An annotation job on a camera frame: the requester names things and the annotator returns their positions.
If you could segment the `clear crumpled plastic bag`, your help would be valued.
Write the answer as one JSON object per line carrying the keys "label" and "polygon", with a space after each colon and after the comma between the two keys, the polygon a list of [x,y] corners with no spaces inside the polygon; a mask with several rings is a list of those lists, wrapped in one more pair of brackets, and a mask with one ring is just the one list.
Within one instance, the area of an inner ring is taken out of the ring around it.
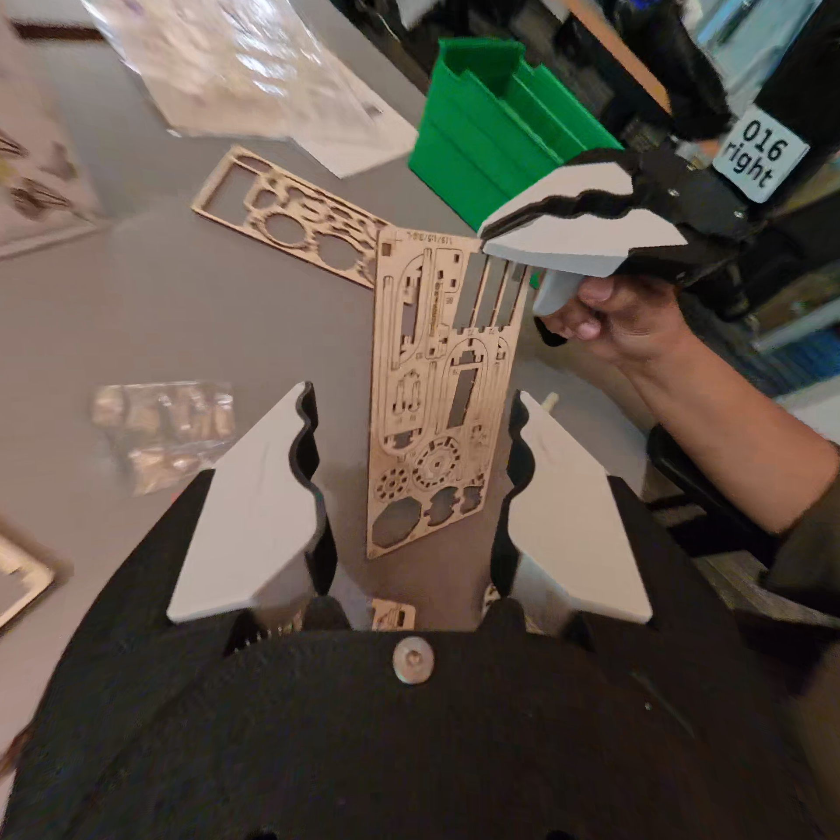
{"label": "clear crumpled plastic bag", "polygon": [[91,421],[135,496],[213,468],[236,438],[233,390],[218,381],[104,385],[93,393]]}

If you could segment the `person's right hand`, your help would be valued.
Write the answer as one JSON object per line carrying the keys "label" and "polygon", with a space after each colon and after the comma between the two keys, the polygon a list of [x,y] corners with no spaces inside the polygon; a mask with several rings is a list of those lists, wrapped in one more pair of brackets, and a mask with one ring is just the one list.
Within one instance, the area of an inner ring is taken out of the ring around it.
{"label": "person's right hand", "polygon": [[623,372],[655,370],[700,348],[677,288],[649,276],[586,277],[561,309],[537,322],[544,333],[584,343]]}

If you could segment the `standing folded instruction booklet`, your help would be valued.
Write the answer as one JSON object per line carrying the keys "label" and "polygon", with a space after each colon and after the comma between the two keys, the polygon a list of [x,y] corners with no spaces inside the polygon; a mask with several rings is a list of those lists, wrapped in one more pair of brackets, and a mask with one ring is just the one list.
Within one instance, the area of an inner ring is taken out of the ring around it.
{"label": "standing folded instruction booklet", "polygon": [[100,202],[28,47],[1,19],[1,257],[95,232]]}

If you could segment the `white paper sheet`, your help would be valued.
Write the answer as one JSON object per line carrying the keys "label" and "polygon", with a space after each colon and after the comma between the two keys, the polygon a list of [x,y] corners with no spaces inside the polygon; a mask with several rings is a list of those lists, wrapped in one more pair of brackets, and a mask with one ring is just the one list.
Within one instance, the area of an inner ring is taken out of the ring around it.
{"label": "white paper sheet", "polygon": [[362,104],[374,123],[372,140],[294,138],[294,143],[340,179],[368,172],[408,155],[418,131],[372,89],[362,92]]}

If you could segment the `wooden sheet with toothed holes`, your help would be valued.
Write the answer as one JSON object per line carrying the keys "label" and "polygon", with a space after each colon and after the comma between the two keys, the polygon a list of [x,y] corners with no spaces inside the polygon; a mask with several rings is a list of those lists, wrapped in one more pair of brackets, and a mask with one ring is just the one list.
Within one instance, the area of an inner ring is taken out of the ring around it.
{"label": "wooden sheet with toothed holes", "polygon": [[[246,179],[241,220],[212,206],[232,175]],[[372,289],[375,246],[386,221],[234,144],[192,200],[199,217]]]}

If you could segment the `clear sleeve with papers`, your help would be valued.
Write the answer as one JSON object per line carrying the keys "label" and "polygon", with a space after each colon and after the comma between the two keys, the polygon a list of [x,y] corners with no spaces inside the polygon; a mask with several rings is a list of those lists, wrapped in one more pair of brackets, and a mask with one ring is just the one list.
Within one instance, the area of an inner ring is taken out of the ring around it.
{"label": "clear sleeve with papers", "polygon": [[324,45],[286,1],[85,1],[175,133],[377,141]]}

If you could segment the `wooden sheet with rectangular slots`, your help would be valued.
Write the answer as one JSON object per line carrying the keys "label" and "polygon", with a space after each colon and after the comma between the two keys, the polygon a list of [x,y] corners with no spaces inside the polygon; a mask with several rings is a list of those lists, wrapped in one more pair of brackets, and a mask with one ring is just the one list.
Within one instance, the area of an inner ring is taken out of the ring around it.
{"label": "wooden sheet with rectangular slots", "polygon": [[376,257],[368,560],[484,507],[530,273],[478,239],[398,227]]}

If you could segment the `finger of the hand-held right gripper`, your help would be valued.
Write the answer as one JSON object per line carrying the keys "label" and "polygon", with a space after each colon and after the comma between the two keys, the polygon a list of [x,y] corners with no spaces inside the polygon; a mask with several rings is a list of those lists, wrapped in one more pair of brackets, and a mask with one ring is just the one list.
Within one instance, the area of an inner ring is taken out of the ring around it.
{"label": "finger of the hand-held right gripper", "polygon": [[478,236],[493,239],[542,217],[619,217],[631,208],[633,196],[633,176],[614,161],[565,165],[499,206],[482,223]]}
{"label": "finger of the hand-held right gripper", "polygon": [[615,218],[583,214],[575,218],[541,215],[482,246],[489,256],[548,270],[606,277],[632,249],[683,246],[677,226],[646,208]]}

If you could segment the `small slotted wooden piece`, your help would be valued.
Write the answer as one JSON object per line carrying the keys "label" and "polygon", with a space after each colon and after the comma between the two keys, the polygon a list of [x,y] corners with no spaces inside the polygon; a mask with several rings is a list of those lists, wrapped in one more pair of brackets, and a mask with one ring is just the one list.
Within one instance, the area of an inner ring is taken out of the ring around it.
{"label": "small slotted wooden piece", "polygon": [[370,611],[373,632],[403,632],[415,628],[417,610],[413,605],[372,598]]}

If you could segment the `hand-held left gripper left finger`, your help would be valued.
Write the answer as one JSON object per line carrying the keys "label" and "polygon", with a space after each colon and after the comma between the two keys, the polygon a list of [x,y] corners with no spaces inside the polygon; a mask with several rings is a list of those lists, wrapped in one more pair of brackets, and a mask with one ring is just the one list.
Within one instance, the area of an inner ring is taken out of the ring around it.
{"label": "hand-held left gripper left finger", "polygon": [[313,481],[318,426],[314,385],[302,381],[216,462],[170,621],[244,609],[286,617],[330,593],[338,551]]}

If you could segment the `long wooden table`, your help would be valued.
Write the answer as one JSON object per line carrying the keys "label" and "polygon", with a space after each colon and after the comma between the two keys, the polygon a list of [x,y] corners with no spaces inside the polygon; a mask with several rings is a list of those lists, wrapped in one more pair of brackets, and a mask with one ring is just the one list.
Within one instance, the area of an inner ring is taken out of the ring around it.
{"label": "long wooden table", "polygon": [[622,41],[598,4],[590,1],[562,1],[562,4],[635,79],[647,95],[656,101],[659,108],[671,117],[673,112],[667,90],[643,61]]}

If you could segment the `dark strip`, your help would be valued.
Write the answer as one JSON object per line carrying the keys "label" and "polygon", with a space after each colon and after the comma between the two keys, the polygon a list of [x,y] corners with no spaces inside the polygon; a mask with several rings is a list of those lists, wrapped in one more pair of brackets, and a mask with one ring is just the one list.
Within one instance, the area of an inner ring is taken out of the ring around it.
{"label": "dark strip", "polygon": [[97,43],[105,40],[96,27],[82,24],[60,24],[27,20],[8,21],[23,41],[58,41],[64,43]]}

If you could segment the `grey desk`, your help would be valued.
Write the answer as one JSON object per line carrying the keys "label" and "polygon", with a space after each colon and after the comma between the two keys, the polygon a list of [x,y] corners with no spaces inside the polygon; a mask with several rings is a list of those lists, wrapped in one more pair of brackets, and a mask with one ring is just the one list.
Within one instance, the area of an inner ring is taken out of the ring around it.
{"label": "grey desk", "polygon": [[105,225],[2,261],[2,534],[58,582],[2,633],[2,753],[35,714],[63,650],[179,488],[134,497],[91,424],[100,385],[216,380],[248,430],[296,383],[316,388],[321,488],[355,627],[362,594],[408,602],[417,626],[472,629],[507,492],[499,438],[482,512],[365,557],[372,294],[191,210],[231,140],[168,133],[104,42],[29,43]]}

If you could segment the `person's right forearm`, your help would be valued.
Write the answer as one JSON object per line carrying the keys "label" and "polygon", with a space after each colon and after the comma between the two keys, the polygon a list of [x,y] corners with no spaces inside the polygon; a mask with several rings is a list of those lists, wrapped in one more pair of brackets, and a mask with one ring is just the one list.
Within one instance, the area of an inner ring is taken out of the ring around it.
{"label": "person's right forearm", "polygon": [[710,483],[777,540],[772,593],[838,617],[838,447],[689,330],[634,337],[619,366]]}

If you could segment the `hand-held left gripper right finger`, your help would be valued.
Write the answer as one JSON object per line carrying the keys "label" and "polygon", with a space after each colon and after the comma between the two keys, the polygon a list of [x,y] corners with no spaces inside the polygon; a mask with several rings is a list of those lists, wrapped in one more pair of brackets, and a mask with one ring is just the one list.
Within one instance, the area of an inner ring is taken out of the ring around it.
{"label": "hand-held left gripper right finger", "polygon": [[490,578],[541,634],[578,614],[636,625],[654,616],[609,475],[529,393],[509,418],[507,475]]}

